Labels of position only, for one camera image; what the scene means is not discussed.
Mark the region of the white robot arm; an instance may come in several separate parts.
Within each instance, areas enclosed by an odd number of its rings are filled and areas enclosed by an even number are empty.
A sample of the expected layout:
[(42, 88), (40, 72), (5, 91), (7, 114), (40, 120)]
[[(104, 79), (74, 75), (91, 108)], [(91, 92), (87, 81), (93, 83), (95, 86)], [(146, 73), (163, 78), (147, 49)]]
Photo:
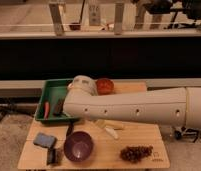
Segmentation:
[(76, 76), (63, 111), (91, 119), (185, 126), (201, 130), (201, 87), (98, 95), (95, 81)]

